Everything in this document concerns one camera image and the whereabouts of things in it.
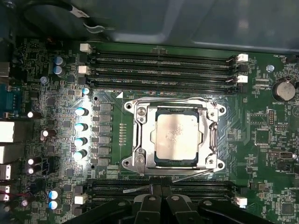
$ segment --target cable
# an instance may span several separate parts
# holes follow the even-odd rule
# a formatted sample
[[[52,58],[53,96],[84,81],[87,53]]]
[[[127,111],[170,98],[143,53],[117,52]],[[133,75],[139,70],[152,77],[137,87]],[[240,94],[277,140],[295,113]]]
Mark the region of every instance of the cable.
[[[25,25],[27,26],[27,28],[29,30],[31,30],[32,32],[34,32],[35,34],[37,34],[39,36],[47,37],[46,33],[44,33],[42,29],[40,29],[37,25],[35,25],[31,21],[29,21],[25,16],[26,11],[28,11],[30,8],[32,8],[34,6],[56,6],[59,8],[63,8],[65,10],[67,10],[68,12],[70,12],[71,14],[73,14],[74,16],[76,16],[77,18],[80,18],[83,21],[83,25],[86,28],[86,30],[92,34],[102,33],[105,29],[103,26],[95,24],[91,20],[90,16],[87,15],[85,12],[77,9],[73,5],[66,3],[64,1],[61,1],[61,0],[29,0],[29,1],[25,1],[25,3],[21,4],[18,7],[19,19],[25,23]],[[102,38],[109,40],[109,38],[106,35],[101,34],[101,36],[102,36]]]

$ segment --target blue capacitor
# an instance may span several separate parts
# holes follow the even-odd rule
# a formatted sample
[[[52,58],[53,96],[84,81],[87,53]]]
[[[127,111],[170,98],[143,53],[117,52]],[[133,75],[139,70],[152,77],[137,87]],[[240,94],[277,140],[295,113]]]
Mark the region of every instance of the blue capacitor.
[[[74,140],[74,145],[76,147],[81,147],[87,143],[87,138],[77,138]]]
[[[54,58],[54,64],[59,65],[60,67],[64,67],[65,66],[65,60],[62,57],[57,56],[57,57]]]
[[[78,116],[86,116],[86,115],[88,115],[88,110],[83,107],[78,107],[75,110],[75,114]]]
[[[53,72],[58,77],[63,77],[65,75],[65,70],[63,68],[61,68],[60,66],[55,66],[53,69]]]

